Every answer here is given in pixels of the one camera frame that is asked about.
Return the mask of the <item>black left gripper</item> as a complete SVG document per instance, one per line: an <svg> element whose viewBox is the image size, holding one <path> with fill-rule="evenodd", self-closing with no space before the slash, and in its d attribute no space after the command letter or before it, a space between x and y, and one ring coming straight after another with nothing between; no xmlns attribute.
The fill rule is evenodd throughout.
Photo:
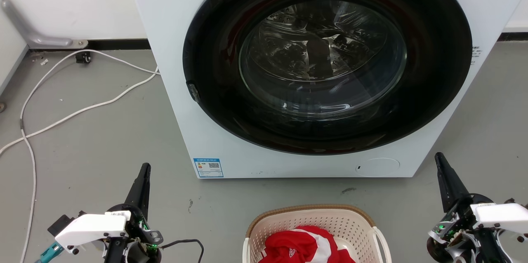
<svg viewBox="0 0 528 263"><path fill-rule="evenodd" d="M103 239L105 263L160 263L163 236L148 224L151 164L143 163L124 204L111 207L106 214L130 213L124 231Z"/></svg>

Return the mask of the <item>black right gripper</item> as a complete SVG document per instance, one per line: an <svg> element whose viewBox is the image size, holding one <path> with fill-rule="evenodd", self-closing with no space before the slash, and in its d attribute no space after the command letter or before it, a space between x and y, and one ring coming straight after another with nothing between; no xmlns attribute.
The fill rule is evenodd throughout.
<svg viewBox="0 0 528 263"><path fill-rule="evenodd" d="M427 251L438 263L500 263L498 204L481 194L470 194L443 153L434 155L445 215L429 232Z"/></svg>

